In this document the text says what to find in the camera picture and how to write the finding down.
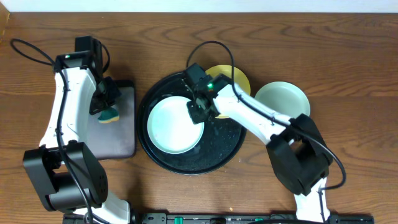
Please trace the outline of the green yellow sponge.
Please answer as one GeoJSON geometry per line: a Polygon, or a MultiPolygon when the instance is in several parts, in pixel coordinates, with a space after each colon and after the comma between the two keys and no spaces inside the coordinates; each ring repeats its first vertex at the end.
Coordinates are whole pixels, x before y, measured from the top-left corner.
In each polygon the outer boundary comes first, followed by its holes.
{"type": "Polygon", "coordinates": [[[119,120],[119,111],[115,108],[108,108],[101,112],[98,122],[102,124],[112,123],[119,120]]]}

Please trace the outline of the mint green plate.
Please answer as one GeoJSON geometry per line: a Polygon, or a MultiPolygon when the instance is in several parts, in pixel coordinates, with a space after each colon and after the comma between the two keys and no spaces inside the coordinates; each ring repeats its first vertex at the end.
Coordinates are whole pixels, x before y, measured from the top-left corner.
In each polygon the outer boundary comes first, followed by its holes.
{"type": "Polygon", "coordinates": [[[310,116],[310,102],[306,94],[288,82],[272,82],[264,85],[254,97],[272,110],[297,118],[310,116]]]}
{"type": "Polygon", "coordinates": [[[162,152],[181,154],[194,148],[205,125],[194,124],[187,108],[190,99],[170,96],[158,102],[149,114],[147,132],[151,142],[162,152]]]}

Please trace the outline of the yellow plate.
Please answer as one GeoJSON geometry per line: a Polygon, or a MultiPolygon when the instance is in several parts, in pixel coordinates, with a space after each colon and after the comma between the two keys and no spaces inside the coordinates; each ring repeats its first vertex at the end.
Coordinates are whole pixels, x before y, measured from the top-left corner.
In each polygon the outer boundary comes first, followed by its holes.
{"type": "MultiPolygon", "coordinates": [[[[215,78],[220,74],[232,78],[230,65],[216,65],[206,70],[206,74],[210,75],[211,78],[215,78]]],[[[247,95],[251,94],[251,86],[247,76],[237,67],[234,67],[234,82],[238,84],[247,95]]]]}

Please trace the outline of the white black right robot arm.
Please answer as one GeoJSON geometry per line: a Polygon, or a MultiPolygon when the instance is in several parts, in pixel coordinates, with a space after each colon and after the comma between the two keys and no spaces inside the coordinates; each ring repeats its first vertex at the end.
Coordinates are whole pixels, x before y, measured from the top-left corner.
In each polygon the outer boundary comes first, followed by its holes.
{"type": "Polygon", "coordinates": [[[280,114],[225,75],[187,75],[183,80],[193,95],[187,108],[194,123],[223,114],[252,132],[265,144],[275,176],[294,194],[296,217],[310,222],[328,220],[323,189],[333,159],[322,140],[305,136],[306,131],[317,130],[307,115],[291,118],[280,114]]]}

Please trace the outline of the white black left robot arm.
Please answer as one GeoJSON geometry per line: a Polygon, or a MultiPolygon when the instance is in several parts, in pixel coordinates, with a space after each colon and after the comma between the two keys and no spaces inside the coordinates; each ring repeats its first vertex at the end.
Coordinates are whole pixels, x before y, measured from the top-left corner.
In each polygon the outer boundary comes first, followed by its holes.
{"type": "Polygon", "coordinates": [[[49,125],[23,166],[44,209],[82,215],[86,223],[130,223],[131,209],[108,189],[104,168],[86,145],[90,101],[96,90],[87,65],[57,57],[49,125]]]}

